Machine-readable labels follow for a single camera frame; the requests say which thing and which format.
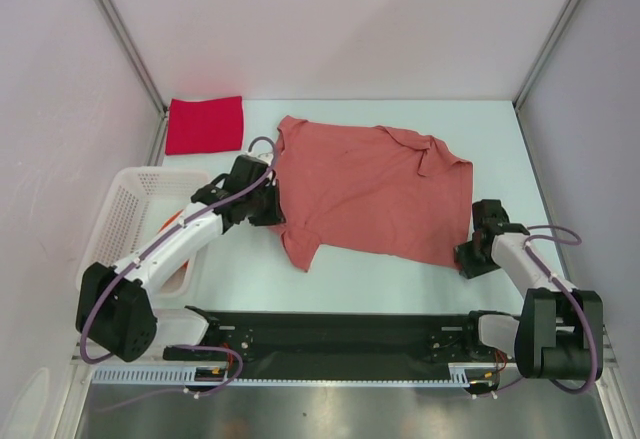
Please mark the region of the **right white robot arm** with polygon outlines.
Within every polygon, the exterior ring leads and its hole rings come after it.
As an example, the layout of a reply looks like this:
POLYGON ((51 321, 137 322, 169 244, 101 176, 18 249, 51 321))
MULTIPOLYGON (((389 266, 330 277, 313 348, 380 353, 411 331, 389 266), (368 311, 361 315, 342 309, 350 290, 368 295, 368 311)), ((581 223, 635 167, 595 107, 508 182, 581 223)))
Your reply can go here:
POLYGON ((550 240, 537 227, 509 219, 501 202, 472 205, 471 239, 454 248, 454 262, 466 279, 502 270, 523 297, 521 313, 485 313, 463 332, 461 347, 473 360, 496 349, 512 356, 520 375, 545 379, 570 393, 595 384, 603 369, 603 303, 554 272, 534 246, 550 240))

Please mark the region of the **salmon pink t shirt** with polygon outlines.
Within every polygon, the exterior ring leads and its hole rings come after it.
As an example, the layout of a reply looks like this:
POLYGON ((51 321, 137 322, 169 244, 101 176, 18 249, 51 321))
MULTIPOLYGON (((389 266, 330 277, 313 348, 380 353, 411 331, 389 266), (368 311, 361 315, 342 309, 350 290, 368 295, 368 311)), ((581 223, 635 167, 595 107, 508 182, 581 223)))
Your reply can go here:
POLYGON ((287 116, 278 126, 274 227, 298 269, 333 246, 452 268, 471 221, 473 165, 434 136, 287 116))

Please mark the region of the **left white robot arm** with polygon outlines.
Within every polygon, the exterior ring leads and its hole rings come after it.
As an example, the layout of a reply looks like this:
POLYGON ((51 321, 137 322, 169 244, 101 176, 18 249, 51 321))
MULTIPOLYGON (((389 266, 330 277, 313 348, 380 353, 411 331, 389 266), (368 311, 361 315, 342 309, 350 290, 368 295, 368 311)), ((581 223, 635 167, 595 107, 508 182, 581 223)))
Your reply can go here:
POLYGON ((219 351, 221 335, 209 327, 204 313, 188 307, 157 309, 152 298, 198 251, 233 226, 283 223, 276 162, 272 154, 237 156, 230 172, 199 188, 147 244, 111 265, 95 262, 85 270, 75 322, 85 362, 100 361, 90 356, 88 343, 125 362, 154 346, 187 346, 202 359, 219 351))

